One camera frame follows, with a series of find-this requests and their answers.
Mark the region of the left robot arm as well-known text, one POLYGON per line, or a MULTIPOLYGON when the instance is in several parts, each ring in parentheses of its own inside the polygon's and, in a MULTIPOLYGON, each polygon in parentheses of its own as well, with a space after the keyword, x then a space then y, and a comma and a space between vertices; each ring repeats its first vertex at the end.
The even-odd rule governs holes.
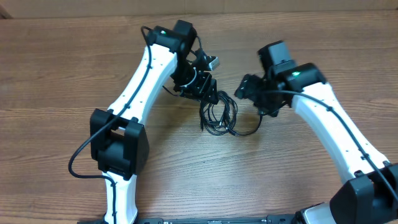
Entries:
POLYGON ((105 180, 107 211, 102 223, 134 223, 136 180, 149 156, 145 124, 150 110, 171 78, 178 96, 216 104, 218 93, 211 71, 218 58, 202 49, 187 60, 195 40, 193 24, 178 20, 173 29, 142 28, 146 46, 142 60, 120 96, 107 110, 94 110, 90 118, 91 157, 105 180))

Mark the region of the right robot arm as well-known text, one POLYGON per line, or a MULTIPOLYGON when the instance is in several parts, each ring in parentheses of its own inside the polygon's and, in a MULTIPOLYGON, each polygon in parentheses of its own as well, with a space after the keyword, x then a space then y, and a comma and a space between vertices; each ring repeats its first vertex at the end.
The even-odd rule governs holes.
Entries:
POLYGON ((263 77, 247 74, 235 91, 261 116, 292 108, 312 128, 333 160, 342 186, 329 202, 291 215, 269 215, 267 223, 388 223, 397 219, 397 164, 361 133, 313 63, 297 65, 284 41, 259 49, 263 77))

